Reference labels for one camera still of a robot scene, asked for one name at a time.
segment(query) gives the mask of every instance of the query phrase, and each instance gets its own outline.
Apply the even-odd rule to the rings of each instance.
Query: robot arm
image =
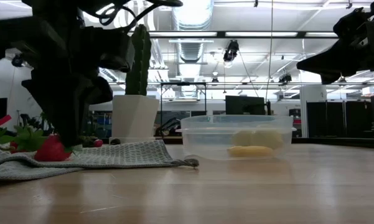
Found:
[[[334,25],[339,40],[328,50],[297,63],[297,68],[321,75],[322,84],[357,71],[374,71],[374,2],[371,11],[355,9]]]
[[[82,11],[109,24],[129,0],[23,0],[33,16],[0,21],[0,59],[17,48],[33,66],[32,78],[22,82],[55,126],[65,147],[80,144],[83,118],[91,104],[113,98],[99,67],[129,72],[134,47],[127,33],[148,12],[181,6],[178,0],[149,0],[153,5],[127,27],[85,27]],[[96,11],[113,3],[103,14]]]

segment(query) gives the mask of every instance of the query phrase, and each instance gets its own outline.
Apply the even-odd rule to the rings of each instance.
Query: red object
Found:
[[[10,146],[12,146],[12,147],[15,148],[15,150],[10,151],[11,154],[18,153],[18,152],[27,152],[26,150],[20,150],[20,151],[18,151],[18,150],[17,150],[17,148],[18,148],[18,144],[15,143],[14,141],[10,142]]]
[[[42,147],[37,150],[34,159],[41,162],[60,162],[65,161],[71,155],[71,152],[65,152],[65,147],[60,141],[59,136],[49,136]]]
[[[4,125],[4,124],[7,123],[9,120],[11,120],[11,116],[9,116],[9,115],[5,115],[5,117],[3,117],[3,118],[0,119],[0,126]]]
[[[295,119],[295,120],[293,121],[293,124],[301,124],[301,119]]]
[[[18,144],[15,143],[14,141],[10,142],[10,146],[14,147],[15,149],[18,148]]]
[[[101,147],[103,145],[103,141],[101,139],[97,139],[94,141],[94,147]]]

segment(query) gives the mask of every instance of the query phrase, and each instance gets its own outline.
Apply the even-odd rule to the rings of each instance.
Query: white pot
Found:
[[[155,140],[153,127],[159,100],[141,95],[113,98],[112,139],[121,143]]]

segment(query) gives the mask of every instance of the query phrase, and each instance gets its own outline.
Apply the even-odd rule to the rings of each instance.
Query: clear plastic container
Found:
[[[293,118],[288,116],[213,115],[181,120],[184,149],[206,159],[274,157],[290,147]]]

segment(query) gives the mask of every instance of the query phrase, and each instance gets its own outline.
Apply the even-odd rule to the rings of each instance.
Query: table surface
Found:
[[[374,223],[374,149],[298,144],[200,164],[0,184],[0,223]]]

